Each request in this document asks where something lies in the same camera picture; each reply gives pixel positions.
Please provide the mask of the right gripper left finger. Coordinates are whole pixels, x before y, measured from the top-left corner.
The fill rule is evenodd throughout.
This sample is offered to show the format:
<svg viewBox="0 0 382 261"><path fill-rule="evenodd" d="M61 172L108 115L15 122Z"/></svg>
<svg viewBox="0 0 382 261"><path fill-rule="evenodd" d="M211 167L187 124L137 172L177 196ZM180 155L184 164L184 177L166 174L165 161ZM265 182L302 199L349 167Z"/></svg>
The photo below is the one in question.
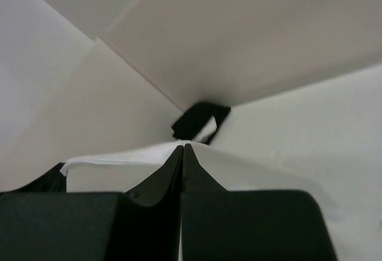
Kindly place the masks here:
<svg viewBox="0 0 382 261"><path fill-rule="evenodd" d="M126 192L67 192L57 164L1 193L2 260L177 260L183 148Z"/></svg>

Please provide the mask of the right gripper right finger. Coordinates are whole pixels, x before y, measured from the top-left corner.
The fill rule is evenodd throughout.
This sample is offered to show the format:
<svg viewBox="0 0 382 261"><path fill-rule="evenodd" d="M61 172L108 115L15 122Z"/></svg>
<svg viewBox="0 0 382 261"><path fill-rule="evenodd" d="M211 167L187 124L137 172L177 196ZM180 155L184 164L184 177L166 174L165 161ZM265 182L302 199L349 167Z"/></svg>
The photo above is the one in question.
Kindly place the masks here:
<svg viewBox="0 0 382 261"><path fill-rule="evenodd" d="M183 152L184 260L337 260L316 200L305 191L228 191Z"/></svg>

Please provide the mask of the white tank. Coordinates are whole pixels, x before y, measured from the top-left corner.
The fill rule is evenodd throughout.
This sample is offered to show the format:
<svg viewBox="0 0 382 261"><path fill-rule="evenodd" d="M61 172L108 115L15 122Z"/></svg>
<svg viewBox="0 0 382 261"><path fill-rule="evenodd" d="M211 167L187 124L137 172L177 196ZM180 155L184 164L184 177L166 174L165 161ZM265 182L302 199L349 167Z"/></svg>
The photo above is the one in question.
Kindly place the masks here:
<svg viewBox="0 0 382 261"><path fill-rule="evenodd" d="M217 123L212 116L208 122L202 127L200 132L192 139L193 142L207 144L208 139L216 132Z"/></svg>
<svg viewBox="0 0 382 261"><path fill-rule="evenodd" d="M68 192L127 191L170 157L178 142L68 159ZM228 190L300 189L323 211L340 260L381 259L381 155L249 158L192 143L201 166Z"/></svg>

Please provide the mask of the white folded tank top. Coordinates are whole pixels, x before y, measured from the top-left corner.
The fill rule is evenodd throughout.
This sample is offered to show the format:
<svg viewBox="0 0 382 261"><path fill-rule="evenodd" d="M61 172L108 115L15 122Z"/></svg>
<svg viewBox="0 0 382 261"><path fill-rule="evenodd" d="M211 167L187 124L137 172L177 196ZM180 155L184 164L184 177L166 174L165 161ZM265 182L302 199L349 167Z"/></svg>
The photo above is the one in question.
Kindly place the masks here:
<svg viewBox="0 0 382 261"><path fill-rule="evenodd" d="M207 144L208 139L216 132L217 123L212 116L208 122L202 127L200 132L192 139L193 142Z"/></svg>

